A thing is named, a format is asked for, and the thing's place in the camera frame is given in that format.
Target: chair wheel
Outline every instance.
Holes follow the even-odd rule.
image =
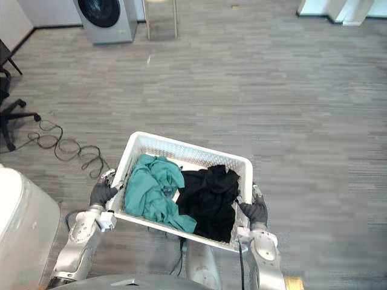
[[[13,145],[12,143],[8,143],[7,148],[9,151],[14,151],[16,149],[15,145]]]

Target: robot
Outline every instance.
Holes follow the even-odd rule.
[[[90,196],[90,207],[77,214],[67,244],[60,252],[47,289],[57,290],[208,290],[221,289],[220,276],[209,246],[187,241],[187,279],[171,275],[108,275],[87,279],[91,261],[106,231],[115,227],[114,213],[105,210],[105,204],[121,188],[109,186],[109,171],[102,175]],[[281,255],[277,238],[267,228],[267,207],[263,195],[253,185],[255,201],[246,204],[237,200],[250,220],[249,250],[251,290],[303,290],[299,277],[284,277],[280,268]]]

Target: gray glove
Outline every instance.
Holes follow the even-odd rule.
[[[91,192],[90,205],[98,204],[104,207],[117,192],[116,187],[109,187],[107,179],[100,179]]]
[[[239,207],[242,212],[250,219],[250,229],[255,230],[257,228],[267,229],[267,207],[264,197],[257,197],[253,204],[240,203]]]

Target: black cable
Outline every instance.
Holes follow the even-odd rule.
[[[176,262],[174,268],[173,268],[172,271],[169,273],[169,275],[172,275],[172,273],[176,270],[177,265],[179,265],[179,263],[180,263],[180,270],[179,270],[179,273],[177,274],[176,277],[178,277],[178,276],[180,275],[180,273],[181,273],[181,269],[183,268],[183,245],[184,245],[184,241],[185,241],[185,240],[186,240],[185,238],[180,237],[180,258],[177,260],[177,262]]]
[[[179,273],[177,273],[177,276],[176,276],[176,277],[179,277],[179,276],[180,276],[181,269],[183,269],[183,256],[181,257],[180,270],[179,270]]]
[[[70,161],[76,157],[85,158],[87,156],[93,156],[91,160],[83,163],[81,166],[82,170],[86,170],[92,163],[99,163],[99,168],[94,169],[89,173],[90,178],[93,178],[93,179],[98,178],[102,174],[102,170],[105,165],[110,169],[109,164],[106,162],[105,159],[102,158],[101,150],[97,146],[94,146],[94,145],[81,146],[74,139],[63,138],[63,128],[49,120],[42,120],[39,123],[39,128],[42,131],[46,131],[46,132],[52,131],[54,129],[59,129],[60,133],[59,133],[59,136],[56,136],[53,134],[40,135],[38,132],[30,132],[27,135],[29,141],[20,145],[14,151],[19,150],[24,146],[26,146],[27,144],[34,142],[40,148],[43,148],[43,149],[54,148],[55,157],[61,161]],[[10,153],[14,151],[4,151],[4,152],[0,152],[0,154]]]
[[[182,260],[182,258],[183,258],[183,251],[182,250],[180,250],[180,258],[177,260],[177,262],[176,262],[176,264],[175,264],[175,266],[174,266],[174,268],[172,269],[172,271],[171,272],[169,272],[169,275],[172,275],[172,273],[176,270],[176,268],[177,268],[177,265],[179,264],[179,262]]]
[[[239,244],[239,259],[241,261],[241,278],[242,278],[242,290],[244,290],[244,268],[243,268],[243,256],[242,256],[242,247],[241,242],[238,239]]]
[[[69,212],[68,214],[66,214],[66,216],[65,216],[65,224],[66,224],[66,226],[67,226],[67,231],[68,231],[68,232],[70,232],[70,225],[69,225],[69,219],[70,219],[70,216],[71,216],[72,214],[74,214],[74,213],[81,213],[81,212],[83,212],[83,211],[85,211],[85,210],[73,210],[73,211]]]

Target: chair leg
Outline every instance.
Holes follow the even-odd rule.
[[[41,116],[39,116],[37,113],[13,113],[13,114],[8,114],[5,118],[7,120],[14,120],[14,119],[24,118],[29,116],[34,116],[35,121],[41,120]]]
[[[151,20],[149,19],[149,7],[148,2],[144,1],[144,7],[145,7],[145,22],[146,22],[146,31],[148,34],[148,39],[151,39]]]
[[[13,65],[14,68],[16,68],[20,75],[23,75],[22,71],[18,68],[18,66],[13,62],[11,58],[9,58],[8,61]]]
[[[3,114],[10,114],[17,106],[24,108],[25,105],[26,103],[23,100],[17,99],[3,111]]]
[[[8,132],[7,124],[3,123],[1,126],[2,134],[4,136],[5,143],[7,144],[7,148],[9,151],[15,150],[15,145],[11,142],[10,134]]]
[[[173,0],[174,6],[174,24],[175,24],[175,37],[177,38],[177,1]]]

